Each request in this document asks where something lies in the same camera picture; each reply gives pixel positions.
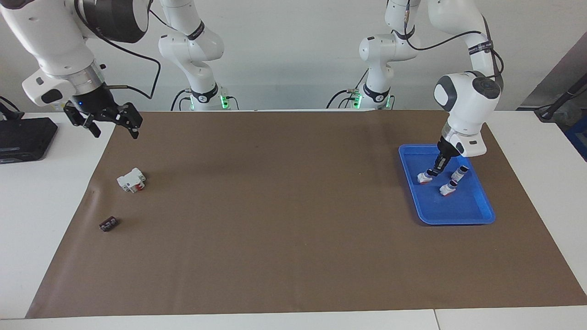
blue tray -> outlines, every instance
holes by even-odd
[[[422,221],[430,225],[490,224],[495,221],[493,208],[469,159],[461,156],[452,158],[444,172],[432,182],[419,184],[418,174],[434,166],[438,148],[435,144],[405,144],[399,151]],[[462,165],[470,170],[458,183],[457,191],[442,196],[440,187],[447,184],[450,176]]]

table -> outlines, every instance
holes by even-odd
[[[113,126],[101,124],[94,139],[60,113],[59,126],[43,162],[6,164],[0,169],[0,197],[8,205],[0,219],[0,329],[19,328],[390,328],[390,329],[566,329],[587,326],[587,307],[460,309],[255,315],[125,316],[53,320],[24,317],[69,220],[106,147]],[[533,113],[497,112],[488,122],[534,206],[577,277],[587,288],[587,164],[554,124]]]

black box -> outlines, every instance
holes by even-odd
[[[49,118],[0,121],[0,164],[41,159],[55,132]]]

white wall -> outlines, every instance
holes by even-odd
[[[365,36],[388,33],[385,0],[197,0],[201,17],[226,45],[222,59],[211,62],[216,78],[238,97],[243,109],[323,108],[343,88],[354,87],[365,64],[358,56]],[[486,16],[496,50],[506,63],[505,92],[499,109],[514,110],[587,31],[584,0],[476,1]],[[428,22],[426,6],[417,18],[423,45],[448,37]],[[162,14],[157,1],[154,10]],[[148,35],[129,48],[161,59],[157,50],[166,28],[154,19]],[[121,53],[101,41],[88,41],[100,63],[106,63],[109,84],[150,89],[152,63]],[[116,91],[119,103],[134,102],[139,110],[167,110],[185,77],[161,59],[164,71],[153,101]],[[414,60],[395,63],[392,93],[398,109],[438,109],[432,91],[446,73],[470,69],[464,43],[423,52]],[[25,110],[35,107],[20,90],[21,81],[37,68],[0,20],[0,93]]]

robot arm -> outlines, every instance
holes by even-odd
[[[408,0],[390,0],[385,21],[393,29],[391,34],[370,36],[360,44],[361,59],[369,65],[367,81],[360,88],[361,108],[383,108],[389,98],[393,79],[393,68],[389,62],[410,60],[418,55],[418,51],[410,47],[406,39],[410,38],[412,45],[420,46],[413,19],[420,0],[411,2],[411,17],[406,16],[407,4]],[[408,33],[404,33],[404,24]]]
[[[443,32],[480,32],[462,36],[473,71],[445,75],[434,90],[434,99],[449,116],[438,142],[440,154],[426,173],[432,178],[444,170],[452,157],[474,157],[487,152],[481,128],[497,107],[503,80],[501,72],[497,72],[487,22],[472,0],[429,0],[428,8],[430,21]]]
[[[185,73],[193,108],[229,109],[227,91],[216,82],[212,69],[204,63],[222,57],[222,39],[200,19],[194,0],[161,0],[161,6],[175,31],[159,39],[159,51]]]
[[[147,0],[0,0],[10,29],[39,62],[40,69],[22,84],[27,96],[39,106],[69,99],[64,111],[70,121],[96,137],[100,129],[94,121],[102,121],[124,126],[136,138],[142,117],[132,103],[114,101],[85,43],[92,33],[78,13],[107,38],[135,42],[147,30],[149,5]]]

